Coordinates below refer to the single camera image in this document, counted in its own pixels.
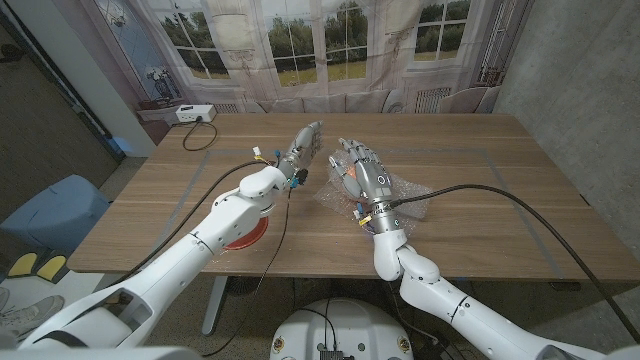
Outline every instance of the slipper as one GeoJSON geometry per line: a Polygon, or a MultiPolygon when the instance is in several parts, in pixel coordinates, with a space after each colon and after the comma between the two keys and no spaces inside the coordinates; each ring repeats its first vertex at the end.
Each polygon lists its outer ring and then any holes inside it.
{"type": "Polygon", "coordinates": [[[67,258],[64,255],[54,252],[53,256],[36,270],[36,275],[57,284],[69,272],[69,268],[65,266],[66,263],[67,258]]]}
{"type": "Polygon", "coordinates": [[[9,274],[7,275],[7,277],[11,278],[31,275],[31,272],[33,271],[33,267],[35,266],[37,260],[38,254],[36,253],[32,252],[22,255],[13,264],[11,269],[9,269],[9,274]]]}

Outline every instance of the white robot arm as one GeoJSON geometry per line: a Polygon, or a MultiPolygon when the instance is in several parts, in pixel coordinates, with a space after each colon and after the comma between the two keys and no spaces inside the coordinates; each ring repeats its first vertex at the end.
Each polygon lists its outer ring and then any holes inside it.
{"type": "Polygon", "coordinates": [[[354,161],[354,179],[335,159],[329,162],[343,178],[347,193],[371,207],[375,235],[374,266],[386,281],[402,276],[400,295],[410,305],[451,324],[490,359],[540,359],[549,350],[566,352],[568,359],[598,360],[598,352],[533,335],[460,291],[442,276],[438,266],[406,244],[391,201],[391,184],[375,152],[354,140],[340,142],[354,161]]]}
{"type": "Polygon", "coordinates": [[[20,349],[142,344],[214,253],[246,235],[272,212],[276,196],[298,178],[321,146],[321,128],[322,122],[315,122],[300,130],[277,168],[267,166],[242,179],[238,188],[213,202],[211,213],[198,226],[144,270],[66,307],[37,328],[20,349]],[[104,307],[107,299],[122,295],[131,301],[121,312],[104,307]]]}

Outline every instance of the robot finger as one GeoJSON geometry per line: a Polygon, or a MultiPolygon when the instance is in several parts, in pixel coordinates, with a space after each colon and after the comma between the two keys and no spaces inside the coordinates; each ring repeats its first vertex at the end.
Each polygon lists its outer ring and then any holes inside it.
{"type": "Polygon", "coordinates": [[[376,152],[375,152],[375,151],[373,151],[373,150],[371,150],[371,161],[375,161],[375,162],[377,162],[378,164],[382,164],[382,163],[380,162],[380,158],[378,157],[378,154],[376,154],[376,152]]]}
{"type": "Polygon", "coordinates": [[[331,167],[333,168],[333,170],[338,175],[340,175],[340,177],[344,177],[347,174],[347,171],[344,169],[344,167],[342,167],[342,165],[340,165],[340,163],[336,161],[336,159],[334,159],[333,156],[329,156],[329,163],[331,164],[331,167]]]}
{"type": "Polygon", "coordinates": [[[344,149],[347,150],[353,162],[357,162],[358,160],[360,160],[360,155],[358,154],[358,150],[353,145],[353,140],[339,139],[338,141],[342,144],[342,146],[344,146],[344,149]]]}
{"type": "Polygon", "coordinates": [[[367,160],[369,161],[375,161],[375,158],[373,157],[373,155],[375,154],[371,149],[369,148],[365,148],[364,149],[365,153],[367,154],[367,160]]]}
{"type": "Polygon", "coordinates": [[[360,159],[362,159],[362,160],[368,160],[369,159],[369,153],[366,151],[367,147],[364,146],[363,143],[361,143],[361,142],[359,142],[357,140],[352,140],[352,145],[358,151],[358,156],[360,157],[360,159]]]}

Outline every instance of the window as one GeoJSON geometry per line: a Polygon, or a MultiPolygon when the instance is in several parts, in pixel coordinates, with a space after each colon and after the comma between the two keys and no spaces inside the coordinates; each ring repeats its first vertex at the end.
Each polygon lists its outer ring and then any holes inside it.
{"type": "Polygon", "coordinates": [[[356,1],[323,0],[329,81],[367,77],[368,20],[356,1]]]}
{"type": "Polygon", "coordinates": [[[281,87],[317,83],[318,70],[324,67],[328,78],[322,81],[367,77],[369,21],[363,1],[261,1],[281,87]],[[314,34],[316,39],[324,37],[324,44],[314,42],[314,34]],[[316,64],[320,54],[326,56],[326,64],[316,64]]]}
{"type": "Polygon", "coordinates": [[[230,79],[216,49],[199,0],[150,0],[160,25],[191,74],[199,79],[230,79]]]}
{"type": "Polygon", "coordinates": [[[429,0],[418,23],[414,61],[454,59],[462,41],[470,0],[429,0]]]}
{"type": "Polygon", "coordinates": [[[317,83],[309,2],[262,0],[262,9],[280,86],[317,83]]]}
{"type": "Polygon", "coordinates": [[[122,0],[96,0],[96,4],[149,99],[180,98],[173,78],[127,4],[122,0]]]}

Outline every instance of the orange disc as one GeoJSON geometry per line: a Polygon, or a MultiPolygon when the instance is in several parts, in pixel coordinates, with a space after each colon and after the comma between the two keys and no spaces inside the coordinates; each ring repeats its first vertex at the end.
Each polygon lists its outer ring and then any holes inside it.
{"type": "Polygon", "coordinates": [[[256,225],[253,230],[249,231],[249,233],[240,239],[232,242],[231,244],[225,246],[223,249],[225,250],[240,250],[244,249],[247,246],[253,244],[258,241],[262,235],[267,231],[267,227],[269,226],[269,218],[263,217],[258,221],[258,225],[256,225]]]}

